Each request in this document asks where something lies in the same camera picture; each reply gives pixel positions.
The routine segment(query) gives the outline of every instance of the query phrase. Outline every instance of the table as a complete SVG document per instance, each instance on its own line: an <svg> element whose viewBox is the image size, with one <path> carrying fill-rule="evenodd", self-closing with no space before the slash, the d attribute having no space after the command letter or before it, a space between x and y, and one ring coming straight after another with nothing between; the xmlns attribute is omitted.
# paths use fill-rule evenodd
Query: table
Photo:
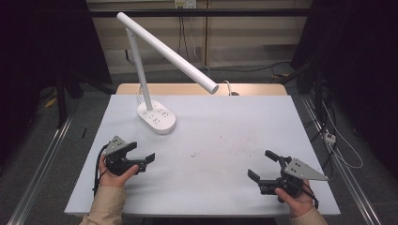
<svg viewBox="0 0 398 225"><path fill-rule="evenodd" d="M158 135L139 120L137 96L122 95L135 93L138 84L122 84L118 95L111 97L65 212L76 216L89 212L98 152L118 135L127 143L138 142L128 158L156 153L146 172L126 184L125 214L147 218L288 215L287 205L279 203L276 196L260 194L247 171L253 170L262 179L279 177L279 163L264 156L271 150L299 158L321 172L291 97L283 88L279 96L277 92L261 96L262 88L281 90L279 84L234 83L233 91L252 96L226 96L226 84L221 84L219 96L183 95L201 88L195 85L149 85L151 98L177 118L170 134ZM177 95L154 95L159 94L155 89L161 91L163 86ZM312 181L311 186L322 214L340 214L327 182Z"/></svg>

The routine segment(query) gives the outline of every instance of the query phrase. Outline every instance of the lamp light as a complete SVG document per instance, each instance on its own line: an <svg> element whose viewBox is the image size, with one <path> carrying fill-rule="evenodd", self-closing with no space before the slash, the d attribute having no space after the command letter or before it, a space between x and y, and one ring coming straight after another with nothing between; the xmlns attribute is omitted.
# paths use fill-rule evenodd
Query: lamp light
<svg viewBox="0 0 398 225"><path fill-rule="evenodd" d="M129 43L134 57L134 63L137 69L138 78L143 88L144 101L137 109L138 115L155 133L167 134L176 127L176 116L165 106L158 101L151 100L146 84L146 78L139 53L136 36L139 36L146 41L150 46L156 49L169 62L183 71L186 75L192 78L196 83L205 88L211 95L217 92L219 86L214 83L208 76L203 74L199 69L191 65L179 54L167 47L159 39L147 32L144 27L132 20L123 12L117 14L117 18L126 26Z"/></svg>

